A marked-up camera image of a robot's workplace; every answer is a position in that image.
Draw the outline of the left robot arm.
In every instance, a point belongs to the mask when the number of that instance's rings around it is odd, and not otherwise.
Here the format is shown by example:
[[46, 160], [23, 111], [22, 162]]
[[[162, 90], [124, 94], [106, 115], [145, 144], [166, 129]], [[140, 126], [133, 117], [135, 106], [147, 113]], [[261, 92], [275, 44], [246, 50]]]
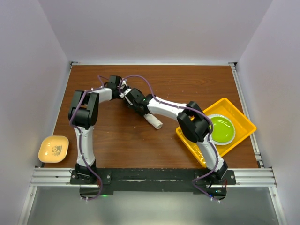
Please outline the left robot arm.
[[77, 161], [75, 171], [81, 179], [92, 184], [97, 179], [96, 159], [93, 152], [93, 130], [98, 120], [99, 104], [118, 99], [121, 77], [109, 76], [108, 82], [90, 90], [76, 90], [68, 112], [69, 124], [76, 133]]

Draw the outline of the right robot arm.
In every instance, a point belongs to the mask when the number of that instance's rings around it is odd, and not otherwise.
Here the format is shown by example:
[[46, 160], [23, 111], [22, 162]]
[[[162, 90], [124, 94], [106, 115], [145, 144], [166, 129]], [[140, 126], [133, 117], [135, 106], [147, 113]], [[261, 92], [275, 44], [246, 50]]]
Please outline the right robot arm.
[[212, 141], [213, 124], [196, 102], [178, 104], [165, 101], [151, 94], [145, 96], [136, 88], [126, 88], [122, 96], [131, 108], [156, 129], [162, 127], [162, 122], [155, 117], [156, 114], [177, 121], [184, 136], [201, 151], [209, 170], [210, 181], [220, 184], [225, 179], [228, 166]]

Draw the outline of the white cloth napkin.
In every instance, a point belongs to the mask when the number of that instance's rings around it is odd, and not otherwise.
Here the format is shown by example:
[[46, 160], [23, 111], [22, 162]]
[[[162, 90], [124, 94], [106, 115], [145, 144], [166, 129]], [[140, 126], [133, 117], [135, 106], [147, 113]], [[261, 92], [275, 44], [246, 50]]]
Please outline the white cloth napkin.
[[155, 129], [159, 130], [162, 126], [163, 123], [157, 119], [153, 114], [145, 114], [143, 116]]

